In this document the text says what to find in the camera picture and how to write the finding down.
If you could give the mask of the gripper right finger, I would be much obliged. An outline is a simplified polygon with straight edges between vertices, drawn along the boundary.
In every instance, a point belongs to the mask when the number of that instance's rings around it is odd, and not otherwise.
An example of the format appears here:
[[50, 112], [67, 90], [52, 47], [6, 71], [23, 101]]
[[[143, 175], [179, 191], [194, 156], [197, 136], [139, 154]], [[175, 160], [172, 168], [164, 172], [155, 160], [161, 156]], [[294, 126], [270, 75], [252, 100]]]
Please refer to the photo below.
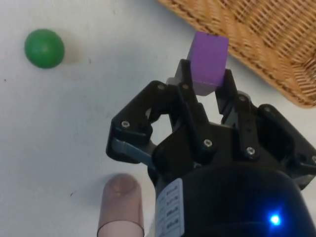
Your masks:
[[275, 163], [301, 190], [306, 188], [316, 176], [315, 147], [274, 106], [256, 107], [237, 91], [231, 70], [225, 70], [215, 94], [221, 124], [237, 131], [246, 157]]

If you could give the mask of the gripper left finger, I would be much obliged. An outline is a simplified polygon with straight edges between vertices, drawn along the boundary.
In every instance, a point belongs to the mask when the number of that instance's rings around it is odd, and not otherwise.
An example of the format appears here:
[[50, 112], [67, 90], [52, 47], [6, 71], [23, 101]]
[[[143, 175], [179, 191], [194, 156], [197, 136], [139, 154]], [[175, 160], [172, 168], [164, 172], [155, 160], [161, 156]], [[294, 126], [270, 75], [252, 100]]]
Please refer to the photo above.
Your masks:
[[[179, 62], [174, 84], [150, 82], [111, 121], [107, 155], [144, 164], [150, 177], [178, 178], [215, 154], [213, 129], [193, 90], [190, 61]], [[172, 132], [161, 143], [151, 140], [152, 124], [168, 115]]]

